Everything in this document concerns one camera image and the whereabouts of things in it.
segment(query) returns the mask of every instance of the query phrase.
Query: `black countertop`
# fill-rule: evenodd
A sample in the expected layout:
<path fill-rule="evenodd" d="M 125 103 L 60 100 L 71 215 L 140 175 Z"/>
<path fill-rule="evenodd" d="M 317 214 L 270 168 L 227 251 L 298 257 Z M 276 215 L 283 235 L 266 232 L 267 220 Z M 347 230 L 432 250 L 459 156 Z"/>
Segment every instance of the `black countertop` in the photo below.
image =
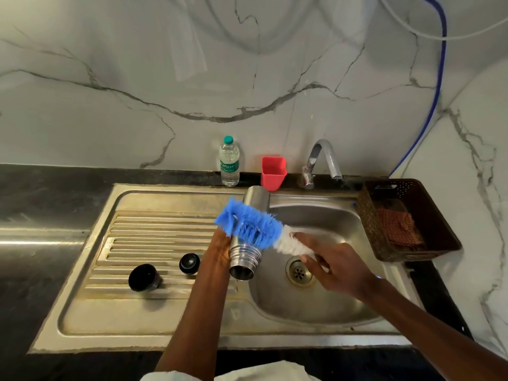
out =
<path fill-rule="evenodd" d="M 288 175 L 283 188 L 296 185 Z M 365 178 L 316 176 L 316 189 L 359 189 Z M 220 186 L 215 172 L 0 165 L 0 374 L 2 379 L 132 379 L 159 352 L 27 355 L 114 183 Z M 239 186 L 260 183 L 244 173 Z M 425 308 L 470 336 L 431 262 L 407 264 Z M 220 351 L 217 374 L 279 360 L 320 379 L 442 379 L 413 348 Z"/>

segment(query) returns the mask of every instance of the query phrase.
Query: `person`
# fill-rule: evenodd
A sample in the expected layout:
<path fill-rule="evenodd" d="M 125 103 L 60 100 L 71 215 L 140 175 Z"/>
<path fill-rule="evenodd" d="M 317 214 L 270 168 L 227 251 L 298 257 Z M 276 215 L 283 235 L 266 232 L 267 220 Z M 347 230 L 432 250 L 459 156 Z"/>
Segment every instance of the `person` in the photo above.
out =
<path fill-rule="evenodd" d="M 295 233 L 295 237 L 315 252 L 316 260 L 307 255 L 301 260 L 325 289 L 348 294 L 375 310 L 419 349 L 445 379 L 508 379 L 507 361 L 408 301 L 390 282 L 374 275 L 349 244 L 325 245 L 303 233 Z M 142 381 L 214 378 L 229 282 L 229 245 L 230 239 L 217 229 L 203 256 L 182 319 L 155 372 L 143 376 Z M 216 379 L 316 378 L 308 376 L 302 366 L 283 361 Z"/>

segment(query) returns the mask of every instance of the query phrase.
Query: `person's right hand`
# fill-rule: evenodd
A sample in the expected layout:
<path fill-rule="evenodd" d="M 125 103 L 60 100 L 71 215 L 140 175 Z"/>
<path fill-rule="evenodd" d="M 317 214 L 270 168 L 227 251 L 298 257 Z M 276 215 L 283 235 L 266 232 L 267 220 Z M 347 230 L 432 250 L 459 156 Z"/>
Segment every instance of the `person's right hand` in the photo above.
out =
<path fill-rule="evenodd" d="M 302 255 L 300 259 L 325 289 L 362 301 L 375 288 L 377 276 L 350 244 L 326 245 L 305 233 L 295 233 L 294 236 L 316 254 L 317 261 L 308 255 Z"/>

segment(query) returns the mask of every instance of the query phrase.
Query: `human arm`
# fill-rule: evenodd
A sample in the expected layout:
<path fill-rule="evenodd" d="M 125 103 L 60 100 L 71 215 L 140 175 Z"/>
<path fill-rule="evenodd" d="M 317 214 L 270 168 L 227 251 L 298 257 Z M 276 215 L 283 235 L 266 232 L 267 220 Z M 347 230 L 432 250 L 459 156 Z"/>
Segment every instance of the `human arm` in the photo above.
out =
<path fill-rule="evenodd" d="M 156 371 L 213 379 L 229 283 L 230 238 L 217 229 L 201 261 L 187 307 Z"/>
<path fill-rule="evenodd" d="M 508 362 L 404 298 L 368 269 L 347 243 L 324 245 L 302 233 L 295 237 L 317 255 L 302 262 L 327 290 L 362 301 L 395 326 L 449 381 L 505 380 Z M 329 268 L 327 273 L 322 265 Z"/>

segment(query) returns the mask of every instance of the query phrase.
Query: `person's left hand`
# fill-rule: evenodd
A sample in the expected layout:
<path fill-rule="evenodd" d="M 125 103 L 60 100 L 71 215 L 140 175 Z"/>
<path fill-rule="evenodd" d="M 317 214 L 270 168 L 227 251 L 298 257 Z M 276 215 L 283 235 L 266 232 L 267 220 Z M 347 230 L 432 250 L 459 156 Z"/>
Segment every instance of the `person's left hand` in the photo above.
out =
<path fill-rule="evenodd" d="M 212 241 L 206 250 L 207 254 L 215 256 L 215 259 L 229 266 L 229 246 L 231 238 L 224 231 L 217 228 L 212 236 Z"/>

